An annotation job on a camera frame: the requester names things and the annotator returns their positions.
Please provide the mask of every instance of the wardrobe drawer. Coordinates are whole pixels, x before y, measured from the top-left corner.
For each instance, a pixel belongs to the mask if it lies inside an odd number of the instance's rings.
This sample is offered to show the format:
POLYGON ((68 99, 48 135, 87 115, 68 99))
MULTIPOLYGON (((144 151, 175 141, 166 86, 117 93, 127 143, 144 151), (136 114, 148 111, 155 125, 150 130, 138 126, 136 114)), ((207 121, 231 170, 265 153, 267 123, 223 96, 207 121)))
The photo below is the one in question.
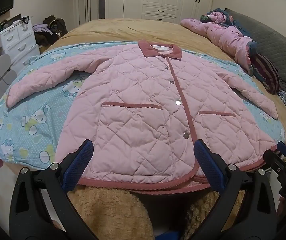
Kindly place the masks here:
POLYGON ((32 30, 32 22, 29 21, 28 24, 25 24, 24 22, 20 23, 16 26, 19 32, 19 38, 22 40, 25 36, 29 35, 32 30))
POLYGON ((168 22, 168 23, 176 23, 177 18, 162 16, 162 15, 155 15, 155 14, 142 14, 142 19, 144 20, 155 20, 159 22, 168 22))
POLYGON ((16 29, 16 27, 10 28, 5 33, 2 33, 0 36, 1 44, 0 46, 3 47, 3 50, 6 50, 13 44, 16 44, 19 42, 19 34, 16 29))
POLYGON ((143 13, 158 14, 177 18, 179 11, 175 9, 168 9, 164 7, 157 7, 152 5, 143 5, 143 13))
POLYGON ((26 54, 14 62, 11 66, 11 70, 15 71, 17 75, 28 66, 28 58, 32 56, 40 55, 40 50, 38 44, 35 44, 31 49, 29 49, 26 54))
POLYGON ((35 45, 35 36, 30 34, 20 43, 14 45, 13 47, 6 49, 4 52, 8 54, 11 58, 11 64, 13 64, 18 58, 21 58, 27 51, 35 45))

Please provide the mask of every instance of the hello kitty blanket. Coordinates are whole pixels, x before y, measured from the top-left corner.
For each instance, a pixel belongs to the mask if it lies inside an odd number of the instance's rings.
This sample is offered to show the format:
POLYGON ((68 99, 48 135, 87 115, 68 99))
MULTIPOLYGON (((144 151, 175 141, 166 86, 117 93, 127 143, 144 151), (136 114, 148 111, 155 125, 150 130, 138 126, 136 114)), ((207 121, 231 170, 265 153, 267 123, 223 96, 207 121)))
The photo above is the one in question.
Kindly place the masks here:
MULTIPOLYGON (((18 82, 23 76, 65 57, 83 53, 86 50, 129 43, 136 42, 86 43, 53 49, 33 58, 30 65, 22 71, 14 82, 18 82)), ((205 54, 184 51, 214 62, 239 75, 240 78, 259 90, 250 76, 238 64, 205 54)), ((45 169, 54 162, 64 121, 75 96, 89 75, 85 72, 74 72, 70 78, 56 87, 27 97, 11 111, 5 106, 6 92, 0 100, 0 159, 37 169, 45 169)), ((285 132, 280 121, 274 120, 245 98, 244 103, 254 116, 260 129, 276 142, 285 140, 285 132)))

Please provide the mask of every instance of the backpack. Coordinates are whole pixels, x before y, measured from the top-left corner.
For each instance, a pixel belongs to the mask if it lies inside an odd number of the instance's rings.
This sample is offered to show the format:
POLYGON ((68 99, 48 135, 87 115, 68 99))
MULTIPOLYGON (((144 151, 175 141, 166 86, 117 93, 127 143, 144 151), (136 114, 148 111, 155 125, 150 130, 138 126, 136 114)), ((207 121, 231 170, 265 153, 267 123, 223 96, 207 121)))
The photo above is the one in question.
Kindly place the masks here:
POLYGON ((48 25, 48 29, 56 34, 59 38, 62 38, 67 34, 66 25, 63 19, 57 19, 54 15, 51 15, 43 21, 43 24, 48 25))

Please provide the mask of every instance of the silver bolt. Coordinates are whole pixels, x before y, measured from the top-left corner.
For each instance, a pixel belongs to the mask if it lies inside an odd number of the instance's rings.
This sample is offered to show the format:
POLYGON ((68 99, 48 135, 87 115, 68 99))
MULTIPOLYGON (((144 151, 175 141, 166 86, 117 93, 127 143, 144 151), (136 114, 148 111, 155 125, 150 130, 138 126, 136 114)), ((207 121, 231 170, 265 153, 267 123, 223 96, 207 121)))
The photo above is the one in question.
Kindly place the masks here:
POLYGON ((265 171, 263 169, 259 169, 259 174, 264 175, 265 171))
POLYGON ((27 168, 27 167, 24 167, 24 168, 21 169, 21 173, 22 173, 22 174, 27 173, 27 171, 28 171, 28 168, 27 168))
POLYGON ((58 163, 52 163, 51 166, 50 166, 50 169, 51 170, 56 170, 58 167, 59 167, 58 163))
POLYGON ((236 170, 236 166, 235 166, 234 164, 230 164, 230 165, 228 166, 228 169, 229 169, 230 171, 235 171, 235 170, 236 170))

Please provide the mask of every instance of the white chest of drawers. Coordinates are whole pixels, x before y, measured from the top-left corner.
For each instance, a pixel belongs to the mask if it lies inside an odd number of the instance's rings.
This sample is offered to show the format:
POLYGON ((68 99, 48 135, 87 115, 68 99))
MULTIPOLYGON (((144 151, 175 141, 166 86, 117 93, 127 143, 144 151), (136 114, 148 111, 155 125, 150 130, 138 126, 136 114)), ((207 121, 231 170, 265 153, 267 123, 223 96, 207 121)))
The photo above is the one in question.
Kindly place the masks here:
POLYGON ((26 66, 28 58, 40 55, 40 50, 35 41, 32 23, 15 22, 10 27, 0 32, 0 47, 3 54, 11 58, 11 69, 18 75, 26 66))

